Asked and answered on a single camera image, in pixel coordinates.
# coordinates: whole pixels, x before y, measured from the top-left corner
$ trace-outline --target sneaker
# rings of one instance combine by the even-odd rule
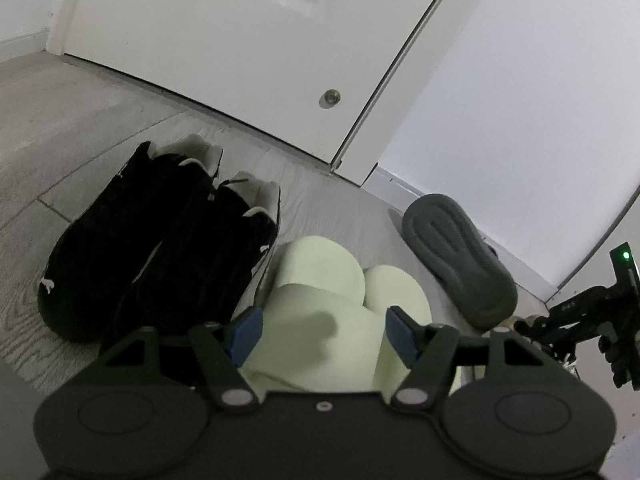
[[[38,286],[42,319],[61,338],[99,340],[132,282],[193,195],[206,200],[222,150],[196,135],[140,144],[56,243]]]
[[[128,287],[101,352],[140,326],[181,336],[207,321],[226,324],[278,234],[280,187],[248,173],[193,196],[172,232]]]

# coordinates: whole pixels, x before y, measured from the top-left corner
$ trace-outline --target shoe sole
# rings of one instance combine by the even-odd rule
[[[489,330],[513,314],[513,278],[450,197],[430,194],[413,202],[402,218],[402,236],[476,330]]]

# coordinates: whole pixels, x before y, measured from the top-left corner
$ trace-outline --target door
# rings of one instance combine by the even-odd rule
[[[65,52],[329,162],[432,1],[79,0]]]

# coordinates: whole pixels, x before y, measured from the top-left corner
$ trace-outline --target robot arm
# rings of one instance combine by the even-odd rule
[[[575,363],[575,347],[600,337],[598,347],[611,364],[614,384],[631,382],[640,390],[640,278],[629,245],[610,253],[615,285],[594,286],[559,303],[532,326],[518,322],[517,332],[539,343],[562,364]]]
[[[515,332],[461,336],[392,307],[386,334],[411,372],[390,405],[377,392],[260,404],[236,367],[261,320],[252,307],[183,340],[143,327],[117,343],[38,409],[48,478],[600,478],[610,407]],[[175,348],[182,382],[164,362]],[[455,368],[471,365],[485,377],[449,396]]]

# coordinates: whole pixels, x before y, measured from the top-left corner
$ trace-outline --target white wall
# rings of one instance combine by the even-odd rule
[[[0,42],[50,27],[59,0],[0,0]]]
[[[640,479],[640,433],[630,434],[626,440],[611,448],[600,470],[609,480]]]
[[[640,184],[640,0],[482,0],[380,166],[559,284]]]

